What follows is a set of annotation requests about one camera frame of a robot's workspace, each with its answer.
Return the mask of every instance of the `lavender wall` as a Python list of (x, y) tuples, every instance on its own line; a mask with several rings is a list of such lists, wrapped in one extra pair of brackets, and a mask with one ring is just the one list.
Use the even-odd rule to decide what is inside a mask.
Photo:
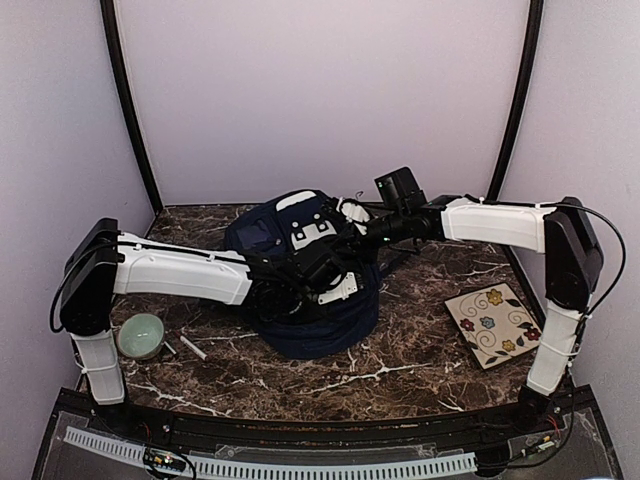
[(30, 478), (53, 402), (73, 386), (47, 314), (67, 256), (101, 216), (152, 219), (97, 1), (0, 8), (0, 477)]
[(431, 197), (486, 192), (528, 0), (117, 4), (167, 203), (375, 199), (404, 164)]
[[(539, 55), (504, 198), (580, 197), (609, 216), (629, 247), (621, 286), (590, 322), (575, 366), (590, 383), (626, 478), (640, 478), (640, 3), (545, 2)], [(615, 237), (594, 220), (605, 250), (600, 292), (618, 267)], [(543, 292), (543, 263), (522, 255)]]

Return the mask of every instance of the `wire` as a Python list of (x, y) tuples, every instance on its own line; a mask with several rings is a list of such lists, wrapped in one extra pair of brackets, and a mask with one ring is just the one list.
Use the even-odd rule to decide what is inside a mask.
[(133, 242), (100, 243), (98, 245), (94, 245), (93, 247), (87, 248), (84, 252), (82, 252), (82, 254), (78, 257), (78, 259), (67, 269), (67, 272), (62, 278), (62, 282), (60, 282), (60, 286), (56, 290), (56, 293), (53, 295), (53, 300), (51, 302), (51, 309), (49, 310), (49, 329), (53, 333), (60, 333), (62, 330), (64, 330), (64, 325), (60, 325), (59, 327), (55, 326), (56, 306), (58, 305), (58, 301), (60, 300), (60, 295), (62, 295), (63, 290), (67, 286), (67, 283), (69, 283), (69, 280), (75, 273), (76, 269), (78, 268), (78, 265), (80, 265), (82, 262), (84, 262), (86, 258), (88, 258), (90, 255), (93, 255), (98, 250), (102, 250), (105, 248), (113, 248), (113, 247), (117, 247), (118, 245), (124, 245), (129, 247), (136, 246), (136, 244)]
[(504, 462), (500, 462), (500, 463), (478, 463), (478, 467), (479, 468), (484, 468), (484, 469), (487, 469), (487, 470), (488, 469), (498, 469), (498, 468), (504, 468), (504, 469), (535, 468), (535, 467), (539, 467), (540, 465), (544, 465), (549, 460), (551, 460), (556, 455), (558, 455), (558, 453), (560, 453), (560, 451), (569, 442), (569, 439), (571, 438), (571, 434), (573, 433), (573, 426), (575, 424), (576, 392), (575, 392), (575, 386), (573, 385), (573, 379), (571, 379), (571, 381), (569, 383), (571, 385), (571, 419), (570, 419), (570, 423), (569, 423), (569, 430), (567, 431), (567, 435), (564, 437), (564, 440), (562, 440), (562, 443), (560, 443), (560, 445), (558, 445), (556, 447), (556, 449), (553, 452), (551, 452), (551, 454), (549, 456), (547, 456), (545, 459), (543, 459), (543, 460), (541, 460), (541, 461), (539, 461), (537, 463), (527, 463), (527, 464), (524, 464), (524, 465), (510, 465), (511, 463), (515, 462), (516, 460), (520, 460), (521, 458), (524, 458), (524, 454), (522, 452), (519, 452), (516, 455), (514, 455), (513, 457), (511, 457), (509, 460), (506, 460)]
[[(136, 438), (132, 438), (129, 437), (127, 435), (122, 435), (121, 433), (117, 433), (115, 432), (109, 425), (107, 425), (107, 422), (97, 413), (94, 413), (94, 418), (98, 419), (100, 421), (100, 423), (102, 424), (102, 426), (104, 428), (106, 428), (109, 433), (111, 433), (112, 435), (115, 435), (116, 437), (122, 438), (124, 440), (128, 440), (129, 442), (133, 442), (133, 443), (140, 443), (140, 440), (136, 439)], [(149, 426), (146, 423), (142, 423), (141, 425), (143, 425), (146, 430), (147, 430), (147, 438), (151, 438), (151, 430), (149, 429)], [(180, 453), (180, 452), (176, 452), (174, 450), (171, 450), (169, 448), (167, 448), (166, 446), (163, 445), (156, 445), (151, 441), (147, 441), (142, 442), (143, 446), (145, 448), (156, 448), (158, 450), (163, 450), (165, 452), (169, 452), (173, 455), (175, 455), (176, 457), (179, 457), (180, 459), (184, 460), (184, 462), (189, 466), (189, 469), (191, 470), (191, 480), (198, 480), (198, 472), (196, 470), (196, 466), (193, 464), (193, 462), (191, 460), (189, 460), (189, 457), (187, 457), (186, 455)], [(157, 472), (157, 470), (155, 469), (154, 466), (151, 466), (151, 469), (156, 472), (156, 473), (163, 473), (163, 472)]]
[(609, 220), (607, 217), (605, 217), (602, 213), (597, 212), (597, 211), (595, 211), (595, 210), (593, 210), (591, 208), (583, 207), (582, 205), (573, 205), (573, 204), (570, 204), (570, 203), (561, 203), (560, 202), (560, 203), (547, 203), (547, 204), (540, 205), (540, 207), (573, 208), (575, 210), (581, 210), (583, 212), (589, 213), (589, 214), (593, 215), (594, 217), (599, 218), (604, 223), (606, 223), (609, 226), (609, 228), (613, 231), (613, 233), (615, 233), (616, 237), (618, 237), (618, 242), (620, 243), (620, 250), (622, 252), (622, 256), (621, 256), (621, 259), (620, 259), (620, 268), (618, 269), (618, 273), (616, 274), (615, 278), (613, 279), (613, 281), (611, 282), (609, 287), (605, 290), (605, 292), (600, 296), (598, 301), (585, 312), (584, 321), (586, 321), (587, 318), (593, 314), (593, 312), (596, 310), (596, 308), (598, 308), (602, 304), (602, 302), (609, 296), (609, 294), (616, 287), (616, 285), (620, 281), (620, 278), (622, 277), (622, 273), (624, 272), (624, 269), (625, 269), (625, 267), (627, 265), (627, 246), (626, 246), (626, 244), (624, 242), (624, 238), (622, 236), (622, 233), (620, 233), (620, 230), (618, 230), (618, 227), (616, 227), (614, 225), (614, 223), (611, 220)]
[(58, 287), (58, 289), (56, 290), (56, 293), (53, 296), (53, 300), (51, 302), (51, 309), (49, 310), (49, 329), (53, 333), (60, 333), (62, 330), (64, 330), (63, 325), (60, 325), (59, 327), (55, 326), (56, 306), (60, 301), (60, 296), (62, 295), (62, 292), (64, 291), (65, 287), (67, 286), (67, 283), (69, 283), (69, 280), (77, 270), (78, 266), (81, 265), (84, 262), (84, 260), (86, 260), (89, 256), (93, 255), (98, 250), (102, 250), (105, 248), (113, 248), (117, 246), (135, 247), (138, 245), (140, 245), (140, 247), (143, 250), (159, 250), (159, 251), (165, 251), (165, 252), (186, 253), (189, 255), (195, 255), (195, 256), (204, 257), (204, 258), (209, 258), (211, 256), (210, 253), (201, 252), (198, 250), (190, 250), (188, 248), (173, 247), (173, 246), (167, 246), (167, 245), (149, 245), (149, 244), (129, 242), (129, 241), (105, 242), (105, 243), (99, 243), (97, 245), (89, 247), (84, 252), (82, 252), (82, 254), (76, 259), (76, 261), (67, 269), (62, 279), (62, 282), (60, 282), (60, 286)]
[(620, 233), (620, 230), (618, 230), (618, 227), (616, 227), (615, 224), (611, 220), (609, 220), (605, 215), (603, 215), (602, 213), (600, 213), (600, 212), (598, 212), (596, 210), (593, 210), (591, 208), (584, 207), (582, 205), (574, 205), (572, 203), (563, 203), (563, 202), (542, 203), (542, 204), (536, 205), (536, 204), (533, 204), (533, 203), (502, 202), (502, 201), (497, 201), (497, 200), (481, 200), (481, 199), (476, 198), (476, 197), (474, 197), (472, 195), (469, 195), (469, 194), (465, 195), (465, 198), (467, 198), (468, 200), (470, 200), (470, 201), (472, 201), (474, 203), (480, 203), (480, 204), (485, 204), (485, 205), (505, 205), (505, 206), (518, 206), (518, 207), (529, 207), (529, 208), (534, 208), (534, 207), (539, 207), (539, 208), (573, 208), (574, 210), (580, 210), (580, 211), (583, 211), (583, 212), (588, 213), (590, 215), (593, 215), (594, 217), (599, 218), (604, 223), (606, 223), (607, 226), (613, 231), (613, 233), (618, 238), (618, 242), (620, 243), (620, 250), (622, 252), (621, 259), (620, 259), (620, 268), (618, 269), (618, 273), (616, 274), (615, 278), (613, 279), (613, 281), (611, 282), (609, 287), (605, 290), (605, 292), (600, 296), (598, 301), (592, 307), (588, 308), (585, 311), (585, 313), (584, 313), (584, 315), (582, 317), (582, 320), (578, 324), (578, 328), (576, 330), (579, 330), (584, 326), (584, 324), (589, 319), (589, 317), (593, 314), (593, 312), (596, 310), (596, 308), (598, 308), (602, 304), (602, 302), (604, 302), (604, 300), (609, 296), (609, 294), (613, 291), (613, 289), (616, 287), (616, 285), (620, 281), (620, 278), (622, 277), (622, 273), (624, 272), (624, 269), (625, 269), (626, 264), (627, 264), (627, 246), (626, 246), (626, 244), (624, 242), (624, 238), (622, 236), (622, 233)]

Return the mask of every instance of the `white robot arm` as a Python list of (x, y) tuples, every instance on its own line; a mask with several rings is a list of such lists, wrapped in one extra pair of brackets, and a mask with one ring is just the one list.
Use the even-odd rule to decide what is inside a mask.
[[(358, 289), (352, 277), (332, 268), (342, 256), (409, 238), (491, 242), (546, 255), (546, 323), (526, 390), (545, 398), (551, 395), (574, 355), (603, 264), (584, 213), (558, 206), (489, 205), (459, 196), (427, 202), (406, 167), (380, 177), (376, 184), (393, 213), (371, 218), (362, 204), (335, 200), (331, 210), (353, 222), (352, 234), (337, 245), (331, 243), (331, 248), (322, 241), (305, 242), (293, 256), (278, 261), (161, 244), (118, 232), (115, 220), (98, 222), (67, 262), (60, 289), (62, 328), (77, 345), (96, 402), (117, 404), (125, 397), (109, 321), (113, 294), (155, 292), (246, 305), (264, 298), (255, 292), (266, 278), (284, 284), (292, 295), (308, 294), (320, 303), (340, 301)], [(288, 205), (303, 200), (291, 199)], [(572, 203), (580, 205), (571, 198), (558, 205)]]

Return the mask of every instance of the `floral tile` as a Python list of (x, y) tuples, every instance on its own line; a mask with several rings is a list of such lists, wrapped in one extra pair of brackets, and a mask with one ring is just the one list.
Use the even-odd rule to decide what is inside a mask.
[(506, 283), (460, 295), (445, 304), (485, 370), (540, 343), (535, 320)]

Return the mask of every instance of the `green bowl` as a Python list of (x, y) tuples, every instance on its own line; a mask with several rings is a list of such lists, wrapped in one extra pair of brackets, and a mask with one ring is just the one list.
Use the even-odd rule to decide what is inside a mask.
[(164, 325), (155, 315), (139, 313), (122, 325), (118, 332), (118, 350), (135, 360), (155, 356), (164, 343)]

